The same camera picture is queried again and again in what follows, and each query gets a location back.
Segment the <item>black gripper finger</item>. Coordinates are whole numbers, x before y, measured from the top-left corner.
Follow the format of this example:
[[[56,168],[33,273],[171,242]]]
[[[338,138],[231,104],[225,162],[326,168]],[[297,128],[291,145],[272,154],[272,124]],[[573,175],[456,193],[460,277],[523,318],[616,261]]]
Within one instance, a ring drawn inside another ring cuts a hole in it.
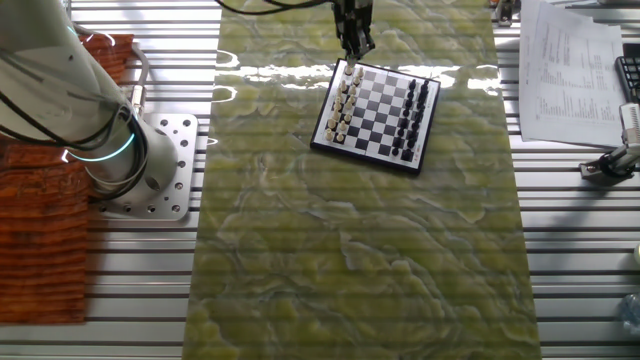
[[[338,39],[340,41],[341,47],[345,52],[345,56],[344,58],[347,61],[350,61],[352,59],[352,47],[350,44],[350,39],[349,39],[349,35],[347,34],[347,32],[345,30],[338,30]]]
[[[361,60],[366,54],[375,48],[375,43],[367,29],[357,29],[354,38],[353,56]]]

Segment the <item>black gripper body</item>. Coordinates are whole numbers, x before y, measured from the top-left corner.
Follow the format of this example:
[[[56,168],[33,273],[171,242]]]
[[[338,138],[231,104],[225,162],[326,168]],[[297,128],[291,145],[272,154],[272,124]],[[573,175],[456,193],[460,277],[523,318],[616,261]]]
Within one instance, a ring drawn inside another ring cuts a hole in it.
[[[368,30],[371,26],[373,0],[335,0],[333,14],[336,28],[348,27]]]

